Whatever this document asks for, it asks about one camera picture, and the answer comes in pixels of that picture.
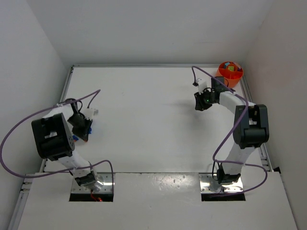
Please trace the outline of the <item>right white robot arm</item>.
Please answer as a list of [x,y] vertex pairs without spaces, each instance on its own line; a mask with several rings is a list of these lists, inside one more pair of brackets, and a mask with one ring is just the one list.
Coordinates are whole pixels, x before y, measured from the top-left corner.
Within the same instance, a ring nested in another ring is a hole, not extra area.
[[234,126],[230,135],[234,143],[223,161],[217,161],[216,180],[219,184],[237,182],[243,165],[251,153],[269,139],[269,122],[267,106],[246,101],[237,93],[228,90],[222,82],[223,77],[213,77],[211,87],[198,78],[193,83],[198,88],[194,94],[195,110],[204,111],[213,104],[219,104],[234,114]]

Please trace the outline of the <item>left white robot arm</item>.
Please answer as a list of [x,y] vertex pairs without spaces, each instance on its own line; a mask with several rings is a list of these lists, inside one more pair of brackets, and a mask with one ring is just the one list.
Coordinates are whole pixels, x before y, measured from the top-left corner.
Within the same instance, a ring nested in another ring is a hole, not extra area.
[[98,190],[98,175],[91,163],[75,150],[74,136],[87,142],[98,114],[96,109],[78,109],[68,99],[40,119],[31,122],[37,152],[42,159],[57,161],[65,166],[78,186]]

